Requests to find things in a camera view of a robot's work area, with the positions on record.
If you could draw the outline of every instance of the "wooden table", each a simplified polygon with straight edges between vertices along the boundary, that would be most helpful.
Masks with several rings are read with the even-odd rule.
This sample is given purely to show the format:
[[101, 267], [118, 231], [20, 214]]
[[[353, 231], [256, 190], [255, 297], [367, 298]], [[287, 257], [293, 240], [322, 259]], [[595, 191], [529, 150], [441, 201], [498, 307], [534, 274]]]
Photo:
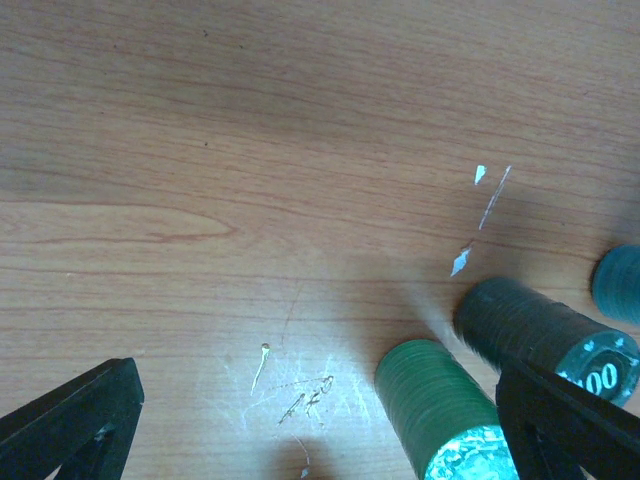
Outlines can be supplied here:
[[298, 439], [309, 478], [412, 478], [384, 353], [438, 336], [492, 394], [461, 295], [603, 320], [591, 269], [640, 241], [637, 0], [1, 11], [0, 413], [134, 357], [127, 479], [296, 479]]

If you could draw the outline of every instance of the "dark green cylinder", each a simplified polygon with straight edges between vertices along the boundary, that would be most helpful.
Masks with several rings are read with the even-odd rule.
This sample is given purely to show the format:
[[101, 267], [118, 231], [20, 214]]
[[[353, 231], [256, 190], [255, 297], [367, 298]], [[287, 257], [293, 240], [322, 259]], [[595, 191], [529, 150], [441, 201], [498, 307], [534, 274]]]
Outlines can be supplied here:
[[375, 387], [419, 479], [518, 478], [494, 404], [439, 343], [391, 350]]
[[629, 335], [509, 278], [473, 287], [454, 328], [498, 371], [509, 357], [528, 360], [619, 406], [640, 376], [638, 346]]
[[607, 317], [640, 323], [640, 245], [610, 250], [593, 273], [593, 301]]

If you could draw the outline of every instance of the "scratched surface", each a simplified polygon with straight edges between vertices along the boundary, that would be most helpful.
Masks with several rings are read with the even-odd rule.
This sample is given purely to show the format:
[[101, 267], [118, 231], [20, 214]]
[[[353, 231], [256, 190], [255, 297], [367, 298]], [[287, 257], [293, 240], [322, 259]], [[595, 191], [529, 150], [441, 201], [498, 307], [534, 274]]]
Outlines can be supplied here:
[[411, 478], [385, 352], [437, 336], [493, 394], [450, 327], [492, 274], [602, 320], [638, 2], [338, 3], [3, 2], [0, 413], [133, 356], [127, 479]]

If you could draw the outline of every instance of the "ridged green surface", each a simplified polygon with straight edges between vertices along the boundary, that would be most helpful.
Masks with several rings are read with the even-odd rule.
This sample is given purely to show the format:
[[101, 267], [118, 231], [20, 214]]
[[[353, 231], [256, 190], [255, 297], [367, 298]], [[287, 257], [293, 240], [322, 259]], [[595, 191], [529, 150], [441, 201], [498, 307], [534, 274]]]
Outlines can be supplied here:
[[607, 317], [640, 323], [640, 245], [609, 251], [595, 269], [591, 291]]
[[499, 425], [496, 408], [439, 343], [412, 340], [380, 362], [375, 387], [418, 478], [449, 440]]
[[[474, 286], [456, 311], [454, 327], [497, 370], [509, 357], [528, 360], [578, 385], [589, 384], [592, 393], [616, 405], [629, 400], [640, 376], [638, 346], [629, 335], [509, 278]], [[604, 378], [611, 388], [603, 387], [605, 367], [615, 368], [613, 386], [611, 375]]]

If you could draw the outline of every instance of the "thread spool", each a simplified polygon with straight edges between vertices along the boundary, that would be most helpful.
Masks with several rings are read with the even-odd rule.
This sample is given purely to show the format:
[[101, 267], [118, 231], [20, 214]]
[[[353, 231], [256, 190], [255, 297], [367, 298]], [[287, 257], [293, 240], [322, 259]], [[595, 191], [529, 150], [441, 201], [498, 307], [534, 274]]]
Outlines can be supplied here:
[[498, 371], [510, 356], [528, 360], [618, 406], [640, 376], [638, 346], [629, 335], [509, 278], [474, 286], [454, 328]]
[[640, 245], [610, 250], [594, 270], [593, 301], [607, 317], [640, 323]]
[[518, 478], [494, 404], [442, 345], [397, 346], [375, 387], [419, 479]]

